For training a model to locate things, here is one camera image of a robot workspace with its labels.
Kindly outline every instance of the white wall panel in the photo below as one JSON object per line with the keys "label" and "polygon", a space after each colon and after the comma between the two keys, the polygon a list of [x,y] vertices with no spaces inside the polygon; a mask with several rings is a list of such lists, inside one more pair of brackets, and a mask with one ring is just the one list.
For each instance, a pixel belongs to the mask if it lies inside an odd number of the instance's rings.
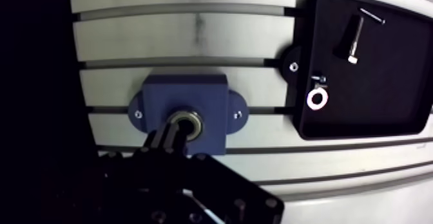
{"label": "white wall panel", "polygon": [[79,61],[148,57],[275,58],[294,19],[247,14],[158,14],[74,24]]}
{"label": "white wall panel", "polygon": [[[98,145],[140,147],[146,134],[135,129],[126,114],[89,114],[93,137]],[[283,115],[250,115],[247,124],[236,133],[227,135],[228,148],[306,147],[345,144],[366,144],[433,137],[430,117],[427,126],[417,135],[357,138],[341,140],[303,140],[288,117]]]}
{"label": "white wall panel", "polygon": [[82,70],[81,85],[87,106],[128,106],[150,74],[223,73],[229,87],[247,105],[284,106],[287,84],[274,68],[248,67],[154,67]]}

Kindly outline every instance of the metal pin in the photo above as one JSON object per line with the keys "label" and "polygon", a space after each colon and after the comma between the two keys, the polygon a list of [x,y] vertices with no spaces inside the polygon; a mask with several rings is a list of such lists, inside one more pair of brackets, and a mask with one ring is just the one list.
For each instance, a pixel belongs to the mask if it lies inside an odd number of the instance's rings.
{"label": "metal pin", "polygon": [[317,76],[317,75],[313,75],[311,76],[311,79],[313,80],[317,80],[318,82],[320,82],[321,84],[325,84],[326,83],[326,76]]}
{"label": "metal pin", "polygon": [[364,9],[364,8],[360,8],[360,11],[362,13],[364,13],[365,15],[368,15],[369,17],[373,18],[375,21],[377,21],[380,24],[385,24],[385,20],[378,17],[377,15],[374,15],[373,13],[369,12],[368,10]]}
{"label": "metal pin", "polygon": [[356,47],[358,46],[358,41],[360,39],[363,24],[364,17],[360,17],[360,21],[358,22],[358,27],[356,29],[355,39],[352,42],[351,50],[349,52],[349,58],[347,59],[351,64],[356,64],[358,62],[358,58],[355,56],[355,53]]}

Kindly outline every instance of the black plate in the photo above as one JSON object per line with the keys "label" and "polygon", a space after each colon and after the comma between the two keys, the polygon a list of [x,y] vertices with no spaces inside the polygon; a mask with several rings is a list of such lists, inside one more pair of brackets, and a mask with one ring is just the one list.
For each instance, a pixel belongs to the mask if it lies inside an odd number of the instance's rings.
{"label": "black plate", "polygon": [[[381,25],[360,8],[386,19]],[[433,103],[433,20],[372,0],[309,0],[294,124],[305,139],[355,138],[420,132]],[[356,55],[347,39],[364,17]],[[313,72],[328,79],[328,103],[306,104]]]}

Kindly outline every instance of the screw head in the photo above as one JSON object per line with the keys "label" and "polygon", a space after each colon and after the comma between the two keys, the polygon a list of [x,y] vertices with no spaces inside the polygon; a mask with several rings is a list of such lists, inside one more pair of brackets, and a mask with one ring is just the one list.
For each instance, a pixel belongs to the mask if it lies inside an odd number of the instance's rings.
{"label": "screw head", "polygon": [[166,216],[166,213],[164,213],[160,210],[157,210],[157,211],[152,212],[151,218],[153,221],[156,221],[157,223],[162,224],[165,222],[167,216]]}
{"label": "screw head", "polygon": [[298,70],[299,70],[299,65],[298,65],[298,63],[297,63],[297,62],[292,62],[292,63],[289,65],[289,69],[290,69],[290,71],[292,71],[293,73],[296,72],[296,71],[298,71]]}
{"label": "screw head", "polygon": [[196,155],[196,157],[197,157],[199,160],[204,160],[204,159],[206,158],[206,154],[204,154],[204,153],[199,153],[199,154]]}
{"label": "screw head", "polygon": [[266,205],[270,208],[275,208],[278,202],[274,198],[266,199]]}
{"label": "screw head", "polygon": [[200,222],[203,220],[203,217],[202,217],[202,215],[200,215],[200,214],[197,214],[197,213],[191,213],[191,214],[189,215],[189,220],[190,220],[192,223],[200,223]]}
{"label": "screw head", "polygon": [[143,113],[139,110],[136,110],[136,112],[134,113],[134,116],[137,119],[141,119],[141,118],[143,118]]}
{"label": "screw head", "polygon": [[242,112],[241,112],[241,111],[236,112],[236,113],[233,115],[233,117],[234,117],[235,119],[239,119],[239,118],[241,118],[241,117],[242,117]]}

